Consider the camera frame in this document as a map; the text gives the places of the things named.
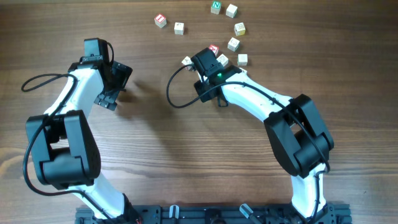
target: black cable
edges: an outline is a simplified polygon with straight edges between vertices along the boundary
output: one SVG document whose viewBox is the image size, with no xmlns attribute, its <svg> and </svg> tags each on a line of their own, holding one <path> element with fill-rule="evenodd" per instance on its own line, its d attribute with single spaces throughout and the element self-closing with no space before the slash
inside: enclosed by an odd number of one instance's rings
<svg viewBox="0 0 398 224">
<path fill-rule="evenodd" d="M 37 78 L 41 78 L 41 77 L 51 77 L 51 76 L 55 76 L 41 84 L 38 84 L 37 86 L 34 86 L 32 88 L 29 88 L 27 90 L 24 89 L 24 87 L 31 82 L 32 80 L 35 80 Z M 29 160 L 29 154 L 32 150 L 33 144 L 35 143 L 37 136 L 39 136 L 40 132 L 44 129 L 44 127 L 46 127 L 46 125 L 48 125 L 48 123 L 52 120 L 52 118 L 65 106 L 65 103 L 67 102 L 67 100 L 69 99 L 69 97 L 72 95 L 72 93 L 75 91 L 77 83 L 78 83 L 78 79 L 76 76 L 71 75 L 71 74 L 43 74 L 43 75 L 37 75 L 33 78 L 28 79 L 24 84 L 22 84 L 21 86 L 21 90 L 23 92 L 28 92 L 28 91 L 32 91 L 35 89 L 38 89 L 54 80 L 57 80 L 59 78 L 63 78 L 63 77 L 72 77 L 73 78 L 73 83 L 72 83 L 72 87 L 70 88 L 70 90 L 68 91 L 68 93 L 66 94 L 66 96 L 64 97 L 64 99 L 60 102 L 60 104 L 58 105 L 58 107 L 47 117 L 47 119 L 39 126 L 39 128 L 37 128 L 36 132 L 33 134 L 32 138 L 29 141 L 29 144 L 27 146 L 26 152 L 25 152 L 25 156 L 24 156 L 24 161 L 23 161 L 23 173 L 24 173 L 24 179 L 26 182 L 26 185 L 35 193 L 40 194 L 40 195 L 44 195 L 44 196 L 58 196 L 58 195 L 65 195 L 65 194 L 80 194 L 83 198 L 86 198 L 87 201 L 89 203 L 91 203 L 98 211 L 100 211 L 108 220 L 110 220 L 112 223 L 114 223 L 112 221 L 112 218 L 97 204 L 94 203 L 94 201 L 92 201 L 92 199 L 89 198 L 89 196 L 81 190 L 66 190 L 63 192 L 43 192 L 39 189 L 37 189 L 35 186 L 33 186 L 32 182 L 29 179 L 29 175 L 27 172 L 27 163 Z"/>
<path fill-rule="evenodd" d="M 112 60 L 111 60 L 110 63 L 109 63 L 109 66 L 112 67 L 112 65 L 113 65 L 113 58 L 114 58 L 113 47 L 112 47 L 112 44 L 111 44 L 111 43 L 107 42 L 107 44 L 109 45 L 109 47 L 110 47 L 111 50 L 112 50 Z"/>
<path fill-rule="evenodd" d="M 273 103 L 275 103 L 276 105 L 278 105 L 279 107 L 281 107 L 282 110 L 285 111 L 285 112 L 294 120 L 294 122 L 303 130 L 304 134 L 309 138 L 310 142 L 313 144 L 314 148 L 317 150 L 319 156 L 321 157 L 321 161 L 322 161 L 323 163 L 325 163 L 325 165 L 326 165 L 326 171 L 325 171 L 325 170 L 321 170 L 321 171 L 318 171 L 318 172 L 314 175 L 314 178 L 316 179 L 316 182 L 315 182 L 315 183 L 316 183 L 316 186 L 317 186 L 317 187 L 316 187 L 317 189 L 316 189 L 316 192 L 315 192 L 315 198 L 316 198 L 316 199 L 315 199 L 315 208 L 314 208 L 314 211 L 313 211 L 312 216 L 311 216 L 310 219 L 309 219 L 309 220 L 310 220 L 309 224 L 311 224 L 312 222 L 314 222 L 314 221 L 315 221 L 315 216 L 316 216 L 316 214 L 317 214 L 317 212 L 318 212 L 317 210 L 318 210 L 318 204 L 319 204 L 319 198 L 320 198 L 320 188 L 319 188 L 319 181 L 320 181 L 320 180 L 319 180 L 319 175 L 322 174 L 322 173 L 326 173 L 326 174 L 329 173 L 329 171 L 330 171 L 330 165 L 329 165 L 329 162 L 326 160 L 325 156 L 323 155 L 323 153 L 321 152 L 321 150 L 320 150 L 318 144 L 315 142 L 314 138 L 310 135 L 310 133 L 307 131 L 307 129 L 304 127 L 304 125 L 303 125 L 303 124 L 299 121 L 299 119 L 298 119 L 292 112 L 290 112 L 282 103 L 279 103 L 279 101 L 277 101 L 275 98 L 271 97 L 270 95 L 268 95 L 267 93 L 265 93 L 265 92 L 263 92 L 262 90 L 258 89 L 257 87 L 252 86 L 252 85 L 247 84 L 247 83 L 244 83 L 244 82 L 226 82 L 226 83 L 221 83 L 221 84 L 219 84 L 219 85 L 216 85 L 216 86 L 211 87 L 209 90 L 207 90 L 206 92 L 202 93 L 200 96 L 196 97 L 196 98 L 193 99 L 192 101 L 190 101 L 190 102 L 188 102 L 188 103 L 185 103 L 184 105 L 179 105 L 179 106 L 177 106 L 177 105 L 173 104 L 173 103 L 171 102 L 171 100 L 170 100 L 170 97 L 169 97 L 169 87 L 170 87 L 170 84 L 171 84 L 173 78 L 176 76 L 176 74 L 177 74 L 178 72 L 180 72 L 182 69 L 184 69 L 185 67 L 188 67 L 188 66 L 194 66 L 194 64 L 184 65 L 184 66 L 182 66 L 181 68 L 179 68 L 179 69 L 170 77 L 170 80 L 169 80 L 169 82 L 168 82 L 168 84 L 167 84 L 167 87 L 166 87 L 166 98 L 167 98 L 167 101 L 169 102 L 169 104 L 170 104 L 171 106 L 173 106 L 174 108 L 184 108 L 184 107 L 190 106 L 190 105 L 192 105 L 194 102 L 198 101 L 201 97 L 205 96 L 205 95 L 208 94 L 209 92 L 211 92 L 211 91 L 213 91 L 214 89 L 219 88 L 219 87 L 221 87 L 221 86 L 224 86 L 224 85 L 242 85 L 242 86 L 249 87 L 249 88 L 251 88 L 251 89 L 253 89 L 253 90 L 256 90 L 257 92 L 259 92 L 260 94 L 264 95 L 266 98 L 268 98 L 269 100 L 271 100 Z"/>
</svg>

